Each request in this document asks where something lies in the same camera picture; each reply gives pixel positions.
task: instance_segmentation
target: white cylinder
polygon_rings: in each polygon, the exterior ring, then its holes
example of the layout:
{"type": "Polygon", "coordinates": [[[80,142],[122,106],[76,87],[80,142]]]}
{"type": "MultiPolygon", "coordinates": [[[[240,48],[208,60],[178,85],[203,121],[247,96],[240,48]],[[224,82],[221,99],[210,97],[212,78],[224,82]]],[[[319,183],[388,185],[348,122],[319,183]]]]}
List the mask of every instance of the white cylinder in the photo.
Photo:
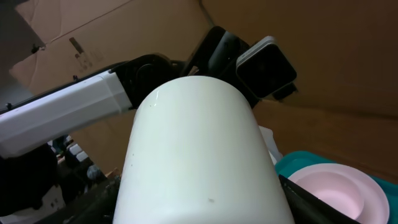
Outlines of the white cylinder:
{"type": "Polygon", "coordinates": [[[294,223],[245,97],[210,77],[155,89],[132,127],[114,223],[294,223]]]}

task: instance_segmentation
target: brown cardboard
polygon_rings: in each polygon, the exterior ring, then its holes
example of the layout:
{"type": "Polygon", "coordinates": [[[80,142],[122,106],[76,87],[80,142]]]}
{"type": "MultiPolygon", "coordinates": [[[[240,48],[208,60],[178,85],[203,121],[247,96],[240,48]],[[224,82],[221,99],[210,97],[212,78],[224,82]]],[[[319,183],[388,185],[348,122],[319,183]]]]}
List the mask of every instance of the brown cardboard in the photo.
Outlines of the brown cardboard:
{"type": "Polygon", "coordinates": [[[214,23],[253,44],[276,38],[297,71],[295,106],[398,116],[398,2],[203,0],[214,23]]]}
{"type": "MultiPolygon", "coordinates": [[[[39,94],[71,82],[73,75],[84,77],[145,54],[186,60],[209,29],[196,0],[134,0],[57,38],[10,73],[39,94]],[[75,58],[72,37],[85,51],[86,67],[75,58]]],[[[72,137],[104,173],[122,169],[133,118],[131,111],[75,131],[72,137]]]]}
{"type": "Polygon", "coordinates": [[[309,151],[398,184],[398,121],[263,101],[253,109],[286,155],[309,151]]]}
{"type": "Polygon", "coordinates": [[[16,6],[47,44],[132,0],[28,0],[16,6]]]}

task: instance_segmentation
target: white robotic arm segment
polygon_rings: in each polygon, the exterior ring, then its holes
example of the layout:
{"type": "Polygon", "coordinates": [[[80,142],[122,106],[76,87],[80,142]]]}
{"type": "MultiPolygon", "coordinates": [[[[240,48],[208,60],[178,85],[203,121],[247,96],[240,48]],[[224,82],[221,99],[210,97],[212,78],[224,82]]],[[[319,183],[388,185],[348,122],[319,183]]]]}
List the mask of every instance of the white robotic arm segment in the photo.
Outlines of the white robotic arm segment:
{"type": "Polygon", "coordinates": [[[44,142],[131,107],[116,73],[102,72],[0,114],[0,156],[23,155],[44,142]]]}

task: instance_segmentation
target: gray wall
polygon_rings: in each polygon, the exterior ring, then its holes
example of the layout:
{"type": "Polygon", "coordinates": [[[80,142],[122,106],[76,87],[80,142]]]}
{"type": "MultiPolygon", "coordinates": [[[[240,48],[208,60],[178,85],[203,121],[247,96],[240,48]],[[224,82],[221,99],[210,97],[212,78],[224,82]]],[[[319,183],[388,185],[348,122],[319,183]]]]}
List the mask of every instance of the gray wall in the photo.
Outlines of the gray wall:
{"type": "Polygon", "coordinates": [[[36,33],[14,10],[21,1],[0,1],[0,108],[32,94],[11,77],[8,70],[31,55],[33,44],[43,46],[36,33]]]}

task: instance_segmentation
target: teal tray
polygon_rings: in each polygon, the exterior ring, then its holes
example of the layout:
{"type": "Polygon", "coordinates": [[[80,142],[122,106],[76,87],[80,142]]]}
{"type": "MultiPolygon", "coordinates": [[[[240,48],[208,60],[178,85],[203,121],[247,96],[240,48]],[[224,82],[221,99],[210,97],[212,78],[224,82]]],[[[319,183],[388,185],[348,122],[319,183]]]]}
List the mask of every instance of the teal tray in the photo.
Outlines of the teal tray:
{"type": "MultiPolygon", "coordinates": [[[[306,166],[336,163],[323,157],[312,154],[311,152],[297,151],[284,156],[276,165],[275,170],[284,177],[290,177],[294,172],[306,166]]],[[[377,177],[372,177],[387,195],[390,205],[390,218],[388,224],[398,223],[398,185],[392,184],[377,177]]]]}

